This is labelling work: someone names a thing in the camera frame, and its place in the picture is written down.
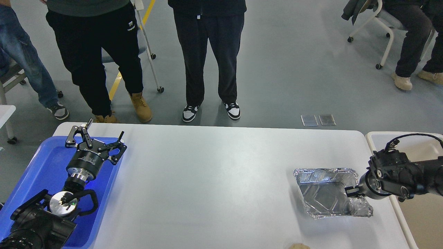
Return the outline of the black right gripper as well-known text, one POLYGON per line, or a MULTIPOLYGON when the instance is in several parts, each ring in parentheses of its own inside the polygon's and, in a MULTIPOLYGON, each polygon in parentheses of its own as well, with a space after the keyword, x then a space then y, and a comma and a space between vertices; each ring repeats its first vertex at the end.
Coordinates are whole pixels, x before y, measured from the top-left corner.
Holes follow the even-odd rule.
POLYGON ((373 200, 381 200, 392 195, 382 189, 377 189, 375 181, 376 179, 372 172, 368 170, 363 176, 361 176, 358 186, 345 187, 345 194, 347 197, 358 198, 362 196, 373 200))

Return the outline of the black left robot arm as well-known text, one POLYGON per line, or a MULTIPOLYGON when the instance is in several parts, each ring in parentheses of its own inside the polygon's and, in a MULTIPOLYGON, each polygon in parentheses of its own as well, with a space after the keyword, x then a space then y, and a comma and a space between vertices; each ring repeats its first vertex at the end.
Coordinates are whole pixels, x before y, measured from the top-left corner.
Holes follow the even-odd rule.
POLYGON ((86 124, 45 140, 1 209, 2 249, 87 249, 127 149, 86 124))

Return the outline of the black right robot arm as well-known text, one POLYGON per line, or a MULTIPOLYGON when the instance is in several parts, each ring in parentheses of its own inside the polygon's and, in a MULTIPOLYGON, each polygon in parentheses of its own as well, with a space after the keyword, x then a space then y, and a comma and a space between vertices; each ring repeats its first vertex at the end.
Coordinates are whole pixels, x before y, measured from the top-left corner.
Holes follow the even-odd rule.
POLYGON ((443 195, 443 159, 412 162, 405 153, 395 149, 400 137, 386 143, 380 151, 373 151, 367 172, 357 186, 345 188, 348 197, 370 197, 381 200, 395 195, 403 202, 415 195, 443 195))

